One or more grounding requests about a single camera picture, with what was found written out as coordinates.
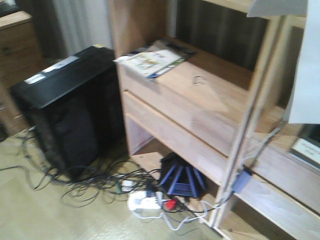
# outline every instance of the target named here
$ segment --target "computer tower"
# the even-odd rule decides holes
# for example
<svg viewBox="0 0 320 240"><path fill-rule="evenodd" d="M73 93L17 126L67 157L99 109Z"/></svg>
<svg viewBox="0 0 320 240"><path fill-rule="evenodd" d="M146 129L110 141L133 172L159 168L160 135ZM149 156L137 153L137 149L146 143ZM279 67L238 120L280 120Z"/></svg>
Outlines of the computer tower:
<svg viewBox="0 0 320 240"><path fill-rule="evenodd" d="M11 88L46 158L72 179L125 135L113 59L91 46Z"/></svg>

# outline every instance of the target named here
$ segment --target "plug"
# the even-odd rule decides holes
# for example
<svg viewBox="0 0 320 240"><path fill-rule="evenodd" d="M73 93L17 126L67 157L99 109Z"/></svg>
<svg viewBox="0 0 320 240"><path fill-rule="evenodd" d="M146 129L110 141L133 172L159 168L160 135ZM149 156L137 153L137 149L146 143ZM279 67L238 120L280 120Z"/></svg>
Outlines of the plug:
<svg viewBox="0 0 320 240"><path fill-rule="evenodd" d="M167 201L167 202L165 203L165 207L166 207L169 211L174 210L174 209L176 208L176 206L177 206L177 200L175 200L175 199L171 199L171 200L169 200L169 201Z"/></svg>

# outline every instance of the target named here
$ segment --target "white power strip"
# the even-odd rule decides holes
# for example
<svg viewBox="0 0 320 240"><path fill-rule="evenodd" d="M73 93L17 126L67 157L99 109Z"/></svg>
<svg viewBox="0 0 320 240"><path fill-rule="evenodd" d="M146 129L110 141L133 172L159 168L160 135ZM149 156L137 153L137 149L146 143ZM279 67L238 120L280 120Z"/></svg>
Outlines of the white power strip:
<svg viewBox="0 0 320 240"><path fill-rule="evenodd" d="M161 209L161 204L159 201L162 200L163 193L157 191L156 196L147 197L146 191L137 191L130 193L128 199L128 208L129 210L136 209Z"/></svg>

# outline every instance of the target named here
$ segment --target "magazine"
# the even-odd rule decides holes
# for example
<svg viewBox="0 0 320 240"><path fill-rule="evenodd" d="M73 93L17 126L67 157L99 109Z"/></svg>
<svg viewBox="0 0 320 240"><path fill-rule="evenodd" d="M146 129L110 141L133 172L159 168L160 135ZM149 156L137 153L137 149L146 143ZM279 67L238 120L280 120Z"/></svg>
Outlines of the magazine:
<svg viewBox="0 0 320 240"><path fill-rule="evenodd" d="M195 54L194 51L162 38L115 60L149 82Z"/></svg>

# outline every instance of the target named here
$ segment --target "router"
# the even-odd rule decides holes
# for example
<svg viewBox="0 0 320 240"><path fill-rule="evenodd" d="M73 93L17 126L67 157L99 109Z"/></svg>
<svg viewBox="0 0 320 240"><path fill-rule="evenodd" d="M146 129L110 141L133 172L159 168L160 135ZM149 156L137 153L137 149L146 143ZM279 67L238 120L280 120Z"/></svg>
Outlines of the router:
<svg viewBox="0 0 320 240"><path fill-rule="evenodd" d="M161 159L159 182L167 195L199 198L207 189L203 174L174 152Z"/></svg>

